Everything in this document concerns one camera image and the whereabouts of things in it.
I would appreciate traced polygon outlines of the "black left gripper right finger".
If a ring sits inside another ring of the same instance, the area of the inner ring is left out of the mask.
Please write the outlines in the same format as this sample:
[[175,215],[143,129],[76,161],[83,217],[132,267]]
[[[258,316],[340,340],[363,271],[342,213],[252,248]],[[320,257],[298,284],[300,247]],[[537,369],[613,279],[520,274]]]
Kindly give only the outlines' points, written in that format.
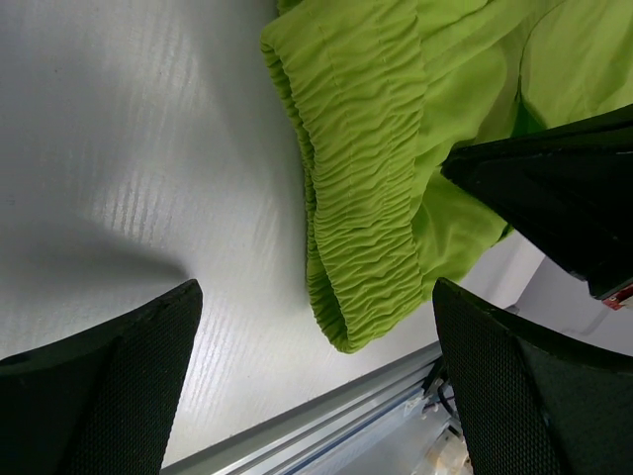
[[632,359],[447,279],[432,304],[476,474],[629,474]]

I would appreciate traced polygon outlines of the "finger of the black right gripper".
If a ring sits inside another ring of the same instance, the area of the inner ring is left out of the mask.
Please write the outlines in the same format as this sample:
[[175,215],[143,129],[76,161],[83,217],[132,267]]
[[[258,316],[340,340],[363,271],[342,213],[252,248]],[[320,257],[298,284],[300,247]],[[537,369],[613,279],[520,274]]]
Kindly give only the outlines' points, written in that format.
[[442,175],[584,281],[632,297],[632,108],[453,150]]

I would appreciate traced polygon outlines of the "lime green shorts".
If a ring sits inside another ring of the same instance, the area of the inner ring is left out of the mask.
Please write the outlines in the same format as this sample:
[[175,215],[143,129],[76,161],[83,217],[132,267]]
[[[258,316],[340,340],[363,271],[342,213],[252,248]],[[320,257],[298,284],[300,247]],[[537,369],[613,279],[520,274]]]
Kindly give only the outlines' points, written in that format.
[[305,174],[316,322],[353,353],[512,230],[449,153],[632,101],[628,1],[281,1],[261,35]]

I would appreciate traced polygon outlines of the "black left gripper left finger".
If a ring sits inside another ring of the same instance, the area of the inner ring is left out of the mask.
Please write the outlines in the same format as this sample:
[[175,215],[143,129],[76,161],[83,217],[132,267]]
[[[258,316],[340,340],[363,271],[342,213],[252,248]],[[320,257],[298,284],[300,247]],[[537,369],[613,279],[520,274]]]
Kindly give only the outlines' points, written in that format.
[[191,279],[1,361],[4,474],[157,474],[202,316]]

